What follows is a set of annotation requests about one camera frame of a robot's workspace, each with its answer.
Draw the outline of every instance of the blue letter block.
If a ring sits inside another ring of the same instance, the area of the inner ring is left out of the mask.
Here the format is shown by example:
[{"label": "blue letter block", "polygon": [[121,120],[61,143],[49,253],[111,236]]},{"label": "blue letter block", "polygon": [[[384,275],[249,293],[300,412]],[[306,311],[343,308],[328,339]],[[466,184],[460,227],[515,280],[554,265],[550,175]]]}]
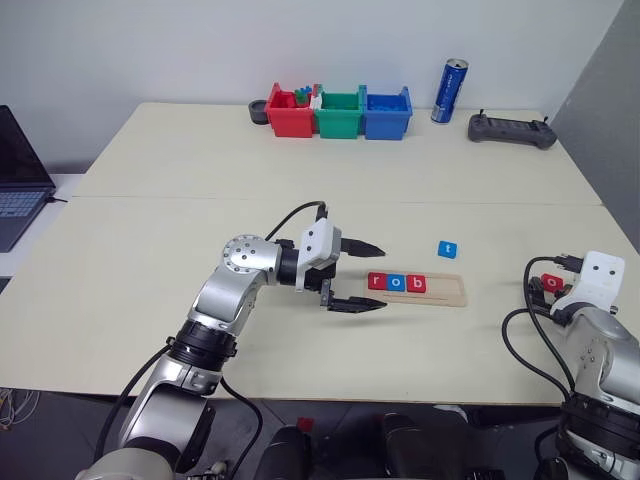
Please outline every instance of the blue letter block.
[{"label": "blue letter block", "polygon": [[387,290],[404,292],[404,275],[387,275]]},{"label": "blue letter block", "polygon": [[456,258],[458,246],[455,243],[441,241],[438,245],[438,255],[447,258]]}]

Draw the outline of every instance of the blue bin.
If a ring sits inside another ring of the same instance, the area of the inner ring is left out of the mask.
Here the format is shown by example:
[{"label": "blue bin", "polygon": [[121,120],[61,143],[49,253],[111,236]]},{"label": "blue bin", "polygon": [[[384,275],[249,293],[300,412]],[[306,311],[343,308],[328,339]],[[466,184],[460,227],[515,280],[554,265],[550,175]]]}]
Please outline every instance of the blue bin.
[{"label": "blue bin", "polygon": [[398,95],[370,95],[365,87],[364,107],[367,140],[402,140],[413,114],[407,87]]}]

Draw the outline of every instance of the red bin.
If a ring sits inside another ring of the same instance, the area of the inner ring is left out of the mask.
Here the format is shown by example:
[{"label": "red bin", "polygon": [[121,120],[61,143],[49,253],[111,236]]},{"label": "red bin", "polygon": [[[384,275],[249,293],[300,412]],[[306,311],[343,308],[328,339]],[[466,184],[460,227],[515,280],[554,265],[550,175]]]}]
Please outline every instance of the red bin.
[{"label": "red bin", "polygon": [[[309,98],[315,91],[314,85]],[[282,90],[279,83],[273,84],[265,111],[276,137],[313,136],[313,110],[309,102],[298,105],[295,93]]]}]

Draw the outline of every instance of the laptop screen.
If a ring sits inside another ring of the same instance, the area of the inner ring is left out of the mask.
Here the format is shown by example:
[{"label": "laptop screen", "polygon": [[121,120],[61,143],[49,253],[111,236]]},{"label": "laptop screen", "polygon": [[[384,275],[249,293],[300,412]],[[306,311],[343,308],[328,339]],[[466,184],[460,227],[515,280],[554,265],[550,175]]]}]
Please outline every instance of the laptop screen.
[{"label": "laptop screen", "polygon": [[40,159],[6,105],[0,105],[0,186],[51,185]]}]

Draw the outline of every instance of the black controller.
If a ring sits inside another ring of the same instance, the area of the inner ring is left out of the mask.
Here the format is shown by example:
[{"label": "black controller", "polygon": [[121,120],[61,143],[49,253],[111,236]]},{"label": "black controller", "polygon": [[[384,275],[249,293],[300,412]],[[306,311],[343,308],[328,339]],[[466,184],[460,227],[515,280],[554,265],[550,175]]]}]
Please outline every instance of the black controller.
[{"label": "black controller", "polygon": [[541,122],[532,120],[508,120],[505,118],[490,118],[480,110],[469,119],[467,135],[474,142],[481,140],[495,140],[499,142],[523,143],[534,145],[542,150],[549,148],[558,139],[551,127],[547,125],[547,118]]}]

